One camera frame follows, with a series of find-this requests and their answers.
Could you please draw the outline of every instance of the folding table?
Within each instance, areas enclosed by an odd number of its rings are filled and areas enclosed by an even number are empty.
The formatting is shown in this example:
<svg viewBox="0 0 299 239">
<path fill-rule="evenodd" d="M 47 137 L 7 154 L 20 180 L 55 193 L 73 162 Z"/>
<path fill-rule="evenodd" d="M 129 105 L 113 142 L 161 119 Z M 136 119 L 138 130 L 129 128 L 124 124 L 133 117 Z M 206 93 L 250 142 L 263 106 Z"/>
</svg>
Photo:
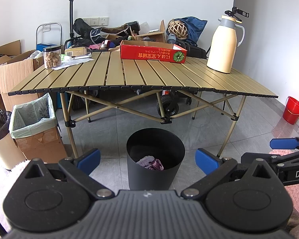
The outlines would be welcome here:
<svg viewBox="0 0 299 239">
<path fill-rule="evenodd" d="M 236 69 L 231 73 L 221 73 L 206 66 L 204 59 L 187 57 L 184 64 L 161 62 L 156 60 L 125 60 L 120 58 L 119 52 L 94 52 L 93 61 L 63 68 L 61 70 L 45 69 L 39 67 L 8 93 L 9 96 L 16 94 L 60 92 L 65 126 L 67 127 L 74 156 L 77 158 L 77 148 L 74 142 L 72 128 L 76 122 L 88 119 L 111 108 L 130 112 L 162 124 L 172 123 L 173 119 L 192 113 L 195 118 L 196 111 L 206 107 L 212 107 L 232 120 L 224 143 L 219 150 L 218 157 L 222 153 L 231 133 L 238 121 L 246 96 L 273 97 L 273 92 L 250 77 L 242 74 Z M 133 96 L 120 102 L 108 102 L 99 98 L 89 96 L 88 90 L 128 90 L 142 89 L 145 93 Z M 179 91 L 197 101 L 196 107 L 171 117 L 165 116 L 159 92 L 161 90 Z M 201 98 L 202 91 L 210 91 L 223 94 L 223 98 L 213 102 Z M 64 92 L 70 93 L 69 106 L 67 107 Z M 161 118 L 148 115 L 123 105 L 157 94 L 160 105 Z M 85 99 L 86 115 L 71 119 L 71 107 L 74 95 Z M 236 112 L 230 106 L 228 100 L 242 95 Z M 89 110 L 89 100 L 106 105 L 106 107 L 94 112 Z M 226 112 L 215 106 L 219 102 L 225 102 L 230 112 Z"/>
</svg>

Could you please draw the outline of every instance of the white wall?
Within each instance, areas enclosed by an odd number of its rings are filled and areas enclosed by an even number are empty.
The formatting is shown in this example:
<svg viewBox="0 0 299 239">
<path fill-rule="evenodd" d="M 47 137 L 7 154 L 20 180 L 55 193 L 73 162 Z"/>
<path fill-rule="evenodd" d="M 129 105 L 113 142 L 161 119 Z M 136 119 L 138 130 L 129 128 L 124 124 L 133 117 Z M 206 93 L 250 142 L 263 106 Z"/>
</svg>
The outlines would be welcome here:
<svg viewBox="0 0 299 239">
<path fill-rule="evenodd" d="M 299 0 L 234 0 L 249 12 L 234 67 L 276 93 L 299 100 Z"/>
<path fill-rule="evenodd" d="M 233 0 L 74 0 L 74 20 L 83 17 L 109 17 L 109 27 L 137 20 L 148 22 L 150 29 L 165 25 L 172 18 L 195 16 L 208 20 L 198 45 L 208 49 L 212 35 L 225 10 Z M 69 38 L 69 0 L 0 0 L 0 45 L 22 40 L 22 51 L 35 48 L 36 28 L 43 23 L 59 22 L 63 26 L 63 41 Z M 42 32 L 39 42 L 58 43 L 55 30 Z"/>
</svg>

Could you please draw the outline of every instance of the wicker ball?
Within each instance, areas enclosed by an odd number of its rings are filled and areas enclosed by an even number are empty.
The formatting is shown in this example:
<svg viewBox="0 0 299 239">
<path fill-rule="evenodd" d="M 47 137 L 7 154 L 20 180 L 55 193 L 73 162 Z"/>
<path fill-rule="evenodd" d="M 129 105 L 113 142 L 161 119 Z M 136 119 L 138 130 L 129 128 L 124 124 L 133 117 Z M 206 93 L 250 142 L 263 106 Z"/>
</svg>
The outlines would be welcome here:
<svg viewBox="0 0 299 239">
<path fill-rule="evenodd" d="M 186 39 L 188 37 L 186 25 L 181 21 L 170 20 L 167 29 L 169 33 L 175 34 L 179 39 Z"/>
</svg>

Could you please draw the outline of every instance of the blue gripper pad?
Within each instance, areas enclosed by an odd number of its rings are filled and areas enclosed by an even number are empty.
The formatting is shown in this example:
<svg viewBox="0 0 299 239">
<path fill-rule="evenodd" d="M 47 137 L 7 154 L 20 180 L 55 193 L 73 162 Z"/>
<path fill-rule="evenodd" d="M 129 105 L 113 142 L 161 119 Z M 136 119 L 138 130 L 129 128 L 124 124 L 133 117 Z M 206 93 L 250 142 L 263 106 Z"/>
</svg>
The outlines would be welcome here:
<svg viewBox="0 0 299 239">
<path fill-rule="evenodd" d="M 221 164 L 222 160 L 214 156 L 204 148 L 198 148 L 195 154 L 196 165 L 206 174 L 210 174 L 216 170 Z"/>
<path fill-rule="evenodd" d="M 78 169 L 89 175 L 101 161 L 101 152 L 97 148 L 90 150 L 83 156 L 74 160 L 74 164 Z"/>
<path fill-rule="evenodd" d="M 299 141 L 295 138 L 273 138 L 269 145 L 271 149 L 296 149 Z"/>
</svg>

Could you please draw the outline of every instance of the beige trash can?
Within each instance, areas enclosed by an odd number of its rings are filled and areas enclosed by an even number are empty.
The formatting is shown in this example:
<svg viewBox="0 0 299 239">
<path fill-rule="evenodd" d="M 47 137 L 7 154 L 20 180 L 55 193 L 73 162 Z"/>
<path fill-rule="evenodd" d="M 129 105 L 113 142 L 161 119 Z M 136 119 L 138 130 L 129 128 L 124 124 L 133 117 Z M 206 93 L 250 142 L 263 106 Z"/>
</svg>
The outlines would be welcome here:
<svg viewBox="0 0 299 239">
<path fill-rule="evenodd" d="M 11 112 L 0 110 L 0 159 L 7 170 L 26 160 L 9 133 L 10 116 Z"/>
</svg>

